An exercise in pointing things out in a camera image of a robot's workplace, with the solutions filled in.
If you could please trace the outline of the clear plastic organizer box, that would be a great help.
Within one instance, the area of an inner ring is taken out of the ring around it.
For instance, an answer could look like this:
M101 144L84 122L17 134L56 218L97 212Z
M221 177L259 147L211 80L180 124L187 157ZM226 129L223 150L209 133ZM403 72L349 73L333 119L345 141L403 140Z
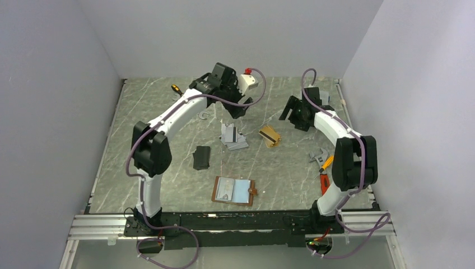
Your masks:
M320 95L320 99L322 101L322 105L329 105L329 101L330 101L329 92L325 91L325 90L319 90L319 95Z

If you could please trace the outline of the aluminium frame rail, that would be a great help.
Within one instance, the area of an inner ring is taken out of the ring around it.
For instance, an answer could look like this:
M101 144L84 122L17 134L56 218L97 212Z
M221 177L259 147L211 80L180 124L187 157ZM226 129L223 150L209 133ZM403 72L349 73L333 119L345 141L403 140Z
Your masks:
M72 268L81 241L104 240L114 245L118 240L136 242L148 237L165 240L167 249L194 247L188 233L178 225L190 229L200 247L230 247L253 245L286 245L300 247L306 240L319 238L323 243L344 239L350 244L352 236L366 236L367 230L384 215L382 211L345 211L342 221L356 232L344 230L339 224L313 224L304 210L297 211L228 211L228 212L172 212L164 213L162 221L169 226L163 232L139 226L130 214L76 215L69 231L60 268Z

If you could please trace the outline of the orange black screwdriver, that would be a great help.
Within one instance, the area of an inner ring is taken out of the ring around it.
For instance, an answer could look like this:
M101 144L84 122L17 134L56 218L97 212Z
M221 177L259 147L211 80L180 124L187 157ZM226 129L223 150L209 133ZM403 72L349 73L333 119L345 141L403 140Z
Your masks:
M179 95L179 96L182 96L182 95L183 95L183 92L181 91L181 89L180 89L176 84L172 84L172 85L171 85L171 89L172 89L173 92L175 92L177 95Z

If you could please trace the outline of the gold card stack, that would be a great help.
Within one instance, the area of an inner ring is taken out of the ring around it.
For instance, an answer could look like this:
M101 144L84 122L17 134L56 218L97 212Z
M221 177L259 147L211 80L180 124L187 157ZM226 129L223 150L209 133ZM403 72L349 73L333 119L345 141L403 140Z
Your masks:
M278 134L272 126L264 126L259 130L259 134L263 137L264 143L268 148L278 146L281 142L281 135Z

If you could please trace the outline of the brown leather card holder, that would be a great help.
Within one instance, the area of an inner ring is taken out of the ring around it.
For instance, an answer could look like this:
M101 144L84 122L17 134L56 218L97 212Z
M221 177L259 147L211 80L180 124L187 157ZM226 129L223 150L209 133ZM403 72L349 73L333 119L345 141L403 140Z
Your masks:
M255 187L255 181L251 179L234 179L234 193L232 195L231 202L218 201L215 199L216 189L218 185L218 179L215 178L215 183L213 186L211 201L218 203L225 203L230 205L240 205L240 206L252 206L254 197L258 195L258 190Z

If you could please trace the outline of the red handled tool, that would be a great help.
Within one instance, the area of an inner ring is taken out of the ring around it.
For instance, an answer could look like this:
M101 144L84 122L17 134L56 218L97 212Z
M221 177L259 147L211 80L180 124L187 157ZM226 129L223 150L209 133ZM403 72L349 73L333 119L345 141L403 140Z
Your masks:
M330 186L329 176L328 174L321 173L319 177L320 177L320 189L321 189L322 195L324 195Z

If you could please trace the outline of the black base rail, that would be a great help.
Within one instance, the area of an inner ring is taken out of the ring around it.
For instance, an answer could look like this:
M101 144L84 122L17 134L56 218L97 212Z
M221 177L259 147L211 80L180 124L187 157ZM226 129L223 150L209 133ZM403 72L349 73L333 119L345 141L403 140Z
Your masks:
M304 247L307 240L343 234L333 216L313 210L164 212L166 229L152 230L128 216L123 235L128 238L162 236L166 250L195 247L286 245Z

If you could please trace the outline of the silver open-end wrench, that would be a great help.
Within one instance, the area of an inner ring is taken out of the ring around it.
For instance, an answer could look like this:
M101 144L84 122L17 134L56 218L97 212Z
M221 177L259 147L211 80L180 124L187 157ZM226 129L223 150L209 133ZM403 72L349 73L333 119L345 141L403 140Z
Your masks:
M205 111L202 111L198 114L198 118L199 119L202 119L202 120L206 120L209 116L209 113L208 112L205 112Z

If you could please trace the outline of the black card stack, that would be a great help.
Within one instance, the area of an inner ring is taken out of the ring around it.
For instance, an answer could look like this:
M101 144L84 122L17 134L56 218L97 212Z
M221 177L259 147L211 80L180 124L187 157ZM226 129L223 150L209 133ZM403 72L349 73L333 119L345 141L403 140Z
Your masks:
M193 168L195 170L208 169L210 157L211 148L209 146L197 146L193 152Z

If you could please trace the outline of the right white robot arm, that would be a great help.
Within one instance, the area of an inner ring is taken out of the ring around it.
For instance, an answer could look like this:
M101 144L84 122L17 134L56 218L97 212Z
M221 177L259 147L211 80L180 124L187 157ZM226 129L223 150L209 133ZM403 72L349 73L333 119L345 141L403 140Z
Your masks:
M305 88L300 99L290 96L279 119L289 120L301 131L314 127L334 145L332 182L316 201L318 212L308 219L311 230L321 233L330 226L329 216L341 209L344 201L376 183L376 139L356 132L330 105L323 105L318 87Z

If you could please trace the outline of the grey orange pliers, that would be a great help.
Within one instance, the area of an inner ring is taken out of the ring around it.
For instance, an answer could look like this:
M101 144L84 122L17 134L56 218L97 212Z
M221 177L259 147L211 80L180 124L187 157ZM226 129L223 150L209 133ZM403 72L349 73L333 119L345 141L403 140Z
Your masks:
M326 169L333 162L334 156L324 148L319 148L316 152L309 153L309 162L316 162L319 165L319 173L325 173Z

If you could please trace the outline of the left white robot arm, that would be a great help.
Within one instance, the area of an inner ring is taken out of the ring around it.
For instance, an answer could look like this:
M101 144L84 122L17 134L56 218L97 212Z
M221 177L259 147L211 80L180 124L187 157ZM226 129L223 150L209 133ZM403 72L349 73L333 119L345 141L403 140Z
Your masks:
M216 102L220 102L232 118L243 117L248 107L255 104L252 98L240 102L247 90L258 85L252 71L247 68L239 75L233 68L216 63L212 72L193 80L165 112L148 123L139 121L133 127L126 164L133 164L137 171L132 173L126 168L126 174L139 180L138 203L133 214L146 235L156 234L162 226L161 180L172 161L170 140L195 115Z

